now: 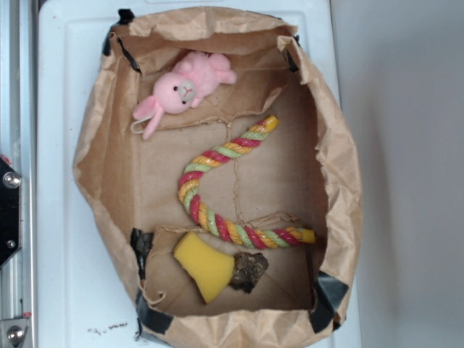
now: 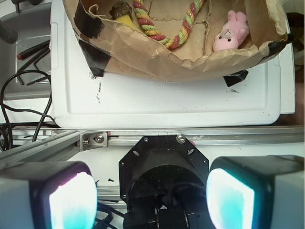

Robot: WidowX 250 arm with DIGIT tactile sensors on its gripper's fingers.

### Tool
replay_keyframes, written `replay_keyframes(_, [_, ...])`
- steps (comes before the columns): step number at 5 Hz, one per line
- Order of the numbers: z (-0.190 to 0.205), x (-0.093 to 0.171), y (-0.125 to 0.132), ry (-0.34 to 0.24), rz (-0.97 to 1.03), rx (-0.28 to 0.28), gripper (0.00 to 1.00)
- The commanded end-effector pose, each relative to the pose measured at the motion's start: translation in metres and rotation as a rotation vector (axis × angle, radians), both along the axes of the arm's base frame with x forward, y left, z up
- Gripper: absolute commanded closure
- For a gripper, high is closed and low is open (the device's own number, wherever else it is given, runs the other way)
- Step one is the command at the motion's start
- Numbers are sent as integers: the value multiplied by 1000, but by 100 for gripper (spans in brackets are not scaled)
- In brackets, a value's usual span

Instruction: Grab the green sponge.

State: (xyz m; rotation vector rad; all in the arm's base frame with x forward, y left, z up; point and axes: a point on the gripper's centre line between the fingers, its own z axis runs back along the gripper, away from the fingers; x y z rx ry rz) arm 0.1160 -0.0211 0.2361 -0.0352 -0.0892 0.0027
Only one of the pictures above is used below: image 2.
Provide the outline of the gripper left finger with pad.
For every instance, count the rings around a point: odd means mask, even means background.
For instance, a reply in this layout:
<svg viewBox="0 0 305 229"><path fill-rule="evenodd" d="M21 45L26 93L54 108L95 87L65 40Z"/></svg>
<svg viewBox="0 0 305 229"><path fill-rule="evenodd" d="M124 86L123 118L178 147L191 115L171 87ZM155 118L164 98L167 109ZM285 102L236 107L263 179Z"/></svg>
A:
<svg viewBox="0 0 305 229"><path fill-rule="evenodd" d="M0 165L2 229L91 229L97 188L82 161Z"/></svg>

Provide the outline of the gripper right finger with pad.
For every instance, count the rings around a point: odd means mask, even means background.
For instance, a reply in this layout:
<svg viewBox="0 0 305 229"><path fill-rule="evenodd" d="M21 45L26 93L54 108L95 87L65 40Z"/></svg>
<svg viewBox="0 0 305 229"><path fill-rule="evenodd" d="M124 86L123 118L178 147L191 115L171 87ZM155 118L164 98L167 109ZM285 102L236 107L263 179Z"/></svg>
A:
<svg viewBox="0 0 305 229"><path fill-rule="evenodd" d="M207 206L217 229L303 229L305 159L221 156L210 167Z"/></svg>

